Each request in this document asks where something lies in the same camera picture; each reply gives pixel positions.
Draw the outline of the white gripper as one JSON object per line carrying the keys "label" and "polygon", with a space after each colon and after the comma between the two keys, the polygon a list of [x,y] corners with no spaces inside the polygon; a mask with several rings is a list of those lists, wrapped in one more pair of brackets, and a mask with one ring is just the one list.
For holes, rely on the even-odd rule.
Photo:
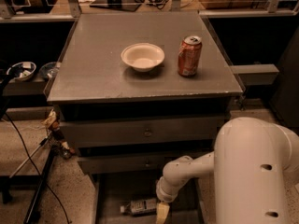
{"label": "white gripper", "polygon": [[173,202],[177,198],[179,191],[183,187],[184,183],[173,183],[163,176],[158,180],[156,184],[156,195],[163,203],[157,203],[156,224],[165,223],[170,210],[169,203]]}

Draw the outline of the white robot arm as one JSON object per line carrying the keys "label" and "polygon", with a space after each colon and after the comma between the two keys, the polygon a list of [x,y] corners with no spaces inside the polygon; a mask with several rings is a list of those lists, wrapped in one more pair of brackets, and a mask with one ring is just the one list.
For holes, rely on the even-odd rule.
{"label": "white robot arm", "polygon": [[283,174],[299,167],[299,136],[261,119],[226,122],[214,150],[182,156],[163,169],[156,193],[173,202],[192,178],[214,174],[217,224],[291,224]]}

